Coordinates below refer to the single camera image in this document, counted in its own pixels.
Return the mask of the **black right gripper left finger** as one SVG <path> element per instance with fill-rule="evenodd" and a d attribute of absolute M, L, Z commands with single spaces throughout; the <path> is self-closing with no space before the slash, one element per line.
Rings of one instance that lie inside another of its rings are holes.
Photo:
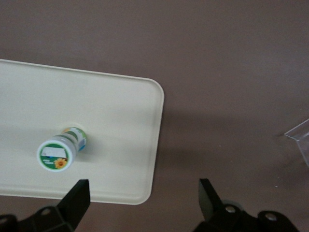
<path fill-rule="evenodd" d="M 0 216 L 2 232 L 73 232 L 90 206 L 89 180 L 79 180 L 56 206 L 41 208 L 24 220 Z"/>

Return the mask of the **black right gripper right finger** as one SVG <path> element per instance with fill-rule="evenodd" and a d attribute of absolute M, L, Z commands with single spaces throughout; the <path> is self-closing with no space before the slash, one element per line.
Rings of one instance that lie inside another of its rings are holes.
<path fill-rule="evenodd" d="M 199 180 L 198 200 L 204 220 L 196 232 L 297 232 L 299 229 L 285 215 L 276 211 L 261 211 L 249 215 L 235 203 L 223 202 L 210 180 Z"/>

